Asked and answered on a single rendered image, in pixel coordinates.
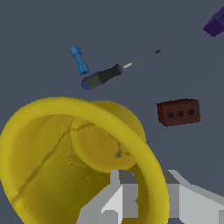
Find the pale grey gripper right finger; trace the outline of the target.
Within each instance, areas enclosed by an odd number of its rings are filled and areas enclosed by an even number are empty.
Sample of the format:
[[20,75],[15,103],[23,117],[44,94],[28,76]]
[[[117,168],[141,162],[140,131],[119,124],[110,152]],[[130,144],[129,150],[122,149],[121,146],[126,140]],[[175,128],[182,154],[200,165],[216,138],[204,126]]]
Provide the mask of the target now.
[[184,224],[224,224],[224,197],[190,184],[175,170],[163,170],[170,218]]

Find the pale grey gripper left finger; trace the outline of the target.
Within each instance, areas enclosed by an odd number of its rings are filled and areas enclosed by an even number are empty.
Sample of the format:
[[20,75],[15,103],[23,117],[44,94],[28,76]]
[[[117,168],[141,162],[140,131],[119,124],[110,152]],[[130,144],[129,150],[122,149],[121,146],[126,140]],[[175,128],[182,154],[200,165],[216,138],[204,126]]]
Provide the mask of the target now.
[[138,217],[138,183],[133,171],[112,170],[110,184],[81,210],[76,224],[122,224]]

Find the yellow cup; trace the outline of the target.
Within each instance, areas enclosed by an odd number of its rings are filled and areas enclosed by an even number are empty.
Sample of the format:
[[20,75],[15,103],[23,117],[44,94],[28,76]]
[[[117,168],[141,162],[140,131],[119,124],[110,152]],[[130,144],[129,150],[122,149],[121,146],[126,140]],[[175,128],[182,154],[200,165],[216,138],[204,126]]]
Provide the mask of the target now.
[[138,183],[138,217],[122,224],[168,223],[165,176],[123,105],[48,97],[19,109],[0,135],[0,180],[24,224],[76,224],[112,170],[133,171]]

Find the dark red brick three holes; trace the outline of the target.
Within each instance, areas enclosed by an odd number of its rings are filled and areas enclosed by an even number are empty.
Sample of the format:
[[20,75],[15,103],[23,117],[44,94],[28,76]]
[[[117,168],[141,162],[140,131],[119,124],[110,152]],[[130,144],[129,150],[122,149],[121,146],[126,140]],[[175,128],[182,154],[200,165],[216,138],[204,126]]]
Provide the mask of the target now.
[[179,99],[157,104],[158,121],[165,127],[200,121],[200,105],[198,100]]

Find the blue plastic bolt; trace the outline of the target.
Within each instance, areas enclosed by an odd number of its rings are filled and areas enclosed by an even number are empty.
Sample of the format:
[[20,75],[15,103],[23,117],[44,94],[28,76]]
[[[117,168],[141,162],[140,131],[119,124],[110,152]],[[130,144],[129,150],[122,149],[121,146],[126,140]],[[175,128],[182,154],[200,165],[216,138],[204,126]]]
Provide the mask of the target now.
[[77,62],[77,71],[79,75],[88,74],[90,72],[88,65],[83,61],[81,55],[82,51],[81,49],[75,45],[70,48],[70,53],[72,54],[72,57],[75,58]]

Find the purple block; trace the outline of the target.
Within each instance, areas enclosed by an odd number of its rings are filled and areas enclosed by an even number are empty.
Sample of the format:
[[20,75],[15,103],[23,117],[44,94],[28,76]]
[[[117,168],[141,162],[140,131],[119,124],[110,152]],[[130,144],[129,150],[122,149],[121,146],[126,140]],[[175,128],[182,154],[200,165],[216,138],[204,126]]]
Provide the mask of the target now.
[[203,30],[212,37],[224,32],[224,7],[216,12],[204,26]]

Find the black blue handled screwdriver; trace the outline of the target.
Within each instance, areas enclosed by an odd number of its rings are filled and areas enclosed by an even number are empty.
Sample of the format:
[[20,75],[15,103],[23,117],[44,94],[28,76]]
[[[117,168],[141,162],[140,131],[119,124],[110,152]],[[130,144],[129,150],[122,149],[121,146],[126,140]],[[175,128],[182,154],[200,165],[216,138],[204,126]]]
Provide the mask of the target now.
[[106,69],[104,71],[99,71],[97,73],[93,73],[93,74],[89,75],[88,77],[85,77],[81,81],[81,86],[85,90],[92,90],[93,88],[97,88],[100,85],[103,85],[106,81],[108,81],[118,75],[121,75],[123,73],[123,69],[131,67],[131,66],[135,65],[136,63],[138,63],[142,60],[146,60],[149,57],[152,57],[158,53],[160,53],[160,50],[156,50],[155,52],[152,52],[152,53],[142,57],[141,59],[137,59],[137,60],[130,62],[124,66],[115,64],[113,67],[111,67],[109,69]]

